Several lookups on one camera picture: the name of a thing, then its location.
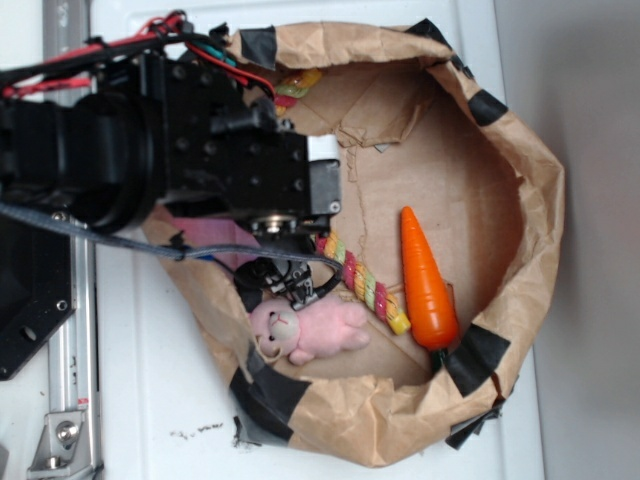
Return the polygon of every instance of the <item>orange carrot toy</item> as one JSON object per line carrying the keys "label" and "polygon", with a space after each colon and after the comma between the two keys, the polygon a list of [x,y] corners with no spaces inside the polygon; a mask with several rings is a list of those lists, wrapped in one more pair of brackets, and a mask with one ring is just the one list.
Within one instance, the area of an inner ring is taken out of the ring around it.
{"label": "orange carrot toy", "polygon": [[402,264],[411,331],[416,342],[432,353],[435,372],[458,336],[458,322],[427,238],[410,207],[402,209]]}

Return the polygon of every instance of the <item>black cable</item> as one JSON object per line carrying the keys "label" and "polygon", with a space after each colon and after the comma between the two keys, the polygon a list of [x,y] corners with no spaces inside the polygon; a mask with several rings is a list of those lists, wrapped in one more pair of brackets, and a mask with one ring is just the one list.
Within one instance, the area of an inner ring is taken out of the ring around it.
{"label": "black cable", "polygon": [[200,257],[208,256],[215,258],[215,255],[220,253],[240,253],[280,260],[324,263],[330,266],[335,272],[327,282],[316,289],[316,293],[320,298],[333,290],[333,288],[335,288],[342,279],[342,264],[330,258],[316,254],[291,253],[285,250],[233,244],[209,245],[188,250],[179,250],[172,247],[138,242],[136,240],[130,240],[128,238],[122,238],[115,235],[104,235],[69,222],[54,220],[50,215],[32,208],[12,205],[5,202],[0,202],[0,215],[4,215],[12,220],[25,223],[32,227],[41,228],[60,235],[79,237],[100,245],[127,248],[136,252],[170,258],[172,260],[184,260],[185,258],[201,259]]}

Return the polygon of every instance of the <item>pink teddy bear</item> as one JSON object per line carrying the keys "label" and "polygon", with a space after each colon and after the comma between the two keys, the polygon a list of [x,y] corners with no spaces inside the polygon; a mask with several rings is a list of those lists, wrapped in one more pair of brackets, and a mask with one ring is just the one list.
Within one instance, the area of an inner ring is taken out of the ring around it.
{"label": "pink teddy bear", "polygon": [[358,350],[371,340],[361,329],[367,323],[364,306],[333,295],[298,312],[285,299],[267,300],[256,307],[250,319],[260,351],[273,361],[288,355],[294,365],[341,350]]}

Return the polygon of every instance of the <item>black electrical tape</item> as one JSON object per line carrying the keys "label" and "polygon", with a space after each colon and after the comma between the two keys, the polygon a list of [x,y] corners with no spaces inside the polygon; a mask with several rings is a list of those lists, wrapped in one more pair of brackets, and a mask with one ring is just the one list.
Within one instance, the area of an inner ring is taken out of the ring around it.
{"label": "black electrical tape", "polygon": [[240,30],[240,38],[244,58],[269,70],[276,69],[278,44],[273,26]]}
{"label": "black electrical tape", "polygon": [[469,100],[469,110],[476,123],[486,127],[509,111],[507,106],[486,90],[480,90]]}
{"label": "black electrical tape", "polygon": [[469,437],[471,437],[472,434],[480,434],[480,431],[487,420],[493,420],[500,417],[503,404],[504,401],[500,402],[487,413],[483,413],[471,420],[467,420],[466,422],[462,422],[451,427],[451,435],[445,439],[446,444],[451,448],[460,450],[462,445],[469,440]]}
{"label": "black electrical tape", "polygon": [[463,397],[487,381],[511,345],[509,340],[477,325],[471,325],[462,343],[444,359],[451,379]]}
{"label": "black electrical tape", "polygon": [[286,444],[293,435],[287,425],[310,382],[294,380],[267,365],[253,345],[247,359],[249,383],[238,369],[231,381],[231,392],[241,409],[240,420],[251,441]]}
{"label": "black electrical tape", "polygon": [[[430,38],[431,40],[435,40],[436,42],[441,43],[442,45],[446,45],[450,50],[453,50],[453,47],[451,46],[451,44],[449,44],[449,42],[447,42],[447,39],[444,38],[444,35],[440,31],[440,29],[436,27],[435,24],[428,18],[425,18],[421,22],[416,23],[413,27],[410,27],[408,30],[406,30],[406,33]],[[454,67],[456,67],[456,69],[464,73],[468,78],[473,78],[473,73],[471,73],[469,67],[464,64],[459,55],[452,56],[451,63]]]}

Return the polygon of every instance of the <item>paper bag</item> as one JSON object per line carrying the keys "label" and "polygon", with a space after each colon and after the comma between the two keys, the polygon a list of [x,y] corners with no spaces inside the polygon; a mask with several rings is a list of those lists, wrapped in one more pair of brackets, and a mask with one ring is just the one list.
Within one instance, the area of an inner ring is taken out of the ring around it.
{"label": "paper bag", "polygon": [[[163,261],[245,432],[256,442],[384,466],[495,413],[550,305],[564,214],[561,165],[476,83],[428,21],[408,31],[341,23],[242,31],[231,51],[274,84],[291,70],[324,69],[287,116],[298,132],[332,132],[342,146],[343,210],[332,226],[402,298],[399,212],[412,206],[453,287],[461,327],[435,376],[411,335],[393,335],[374,314],[363,350],[303,367],[286,359],[269,365],[223,271]],[[375,148],[381,144],[388,146]],[[144,229],[164,244],[176,232],[161,215]],[[357,301],[343,286],[334,294]]]}

